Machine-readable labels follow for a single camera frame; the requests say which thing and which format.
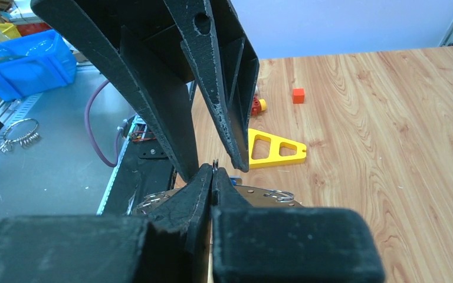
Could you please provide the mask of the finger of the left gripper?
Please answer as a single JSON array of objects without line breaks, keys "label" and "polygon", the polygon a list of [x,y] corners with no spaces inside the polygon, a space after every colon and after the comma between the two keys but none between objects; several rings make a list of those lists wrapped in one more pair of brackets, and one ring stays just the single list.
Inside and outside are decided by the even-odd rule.
[{"label": "finger of the left gripper", "polygon": [[232,166],[249,171],[248,125],[260,62],[231,1],[165,1]]},{"label": "finger of the left gripper", "polygon": [[188,182],[199,169],[182,36],[163,1],[32,1],[149,125]]}]

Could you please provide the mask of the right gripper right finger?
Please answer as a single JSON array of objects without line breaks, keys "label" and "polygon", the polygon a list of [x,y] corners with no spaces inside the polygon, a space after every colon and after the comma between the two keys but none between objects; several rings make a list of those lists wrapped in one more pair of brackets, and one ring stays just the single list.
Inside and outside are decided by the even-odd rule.
[{"label": "right gripper right finger", "polygon": [[366,221],[346,208],[256,208],[212,175],[215,282],[384,282]]}]

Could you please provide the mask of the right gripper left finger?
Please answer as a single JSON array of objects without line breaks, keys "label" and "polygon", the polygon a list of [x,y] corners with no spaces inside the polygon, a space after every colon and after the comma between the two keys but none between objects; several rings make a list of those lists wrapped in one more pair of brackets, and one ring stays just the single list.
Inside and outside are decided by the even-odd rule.
[{"label": "right gripper left finger", "polygon": [[0,221],[0,282],[206,282],[213,172],[147,215]]}]

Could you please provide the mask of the grey metal keyring disc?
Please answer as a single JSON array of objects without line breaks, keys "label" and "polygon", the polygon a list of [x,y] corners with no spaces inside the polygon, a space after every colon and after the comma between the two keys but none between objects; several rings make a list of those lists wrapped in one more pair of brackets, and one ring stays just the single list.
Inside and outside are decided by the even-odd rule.
[{"label": "grey metal keyring disc", "polygon": [[[254,207],[303,207],[300,202],[295,200],[294,195],[290,192],[241,185],[236,185],[234,188],[236,188],[239,194]],[[180,190],[181,188],[178,188],[147,195],[144,197],[142,203],[136,205],[132,211],[129,212],[129,215],[146,215],[166,202]]]}]

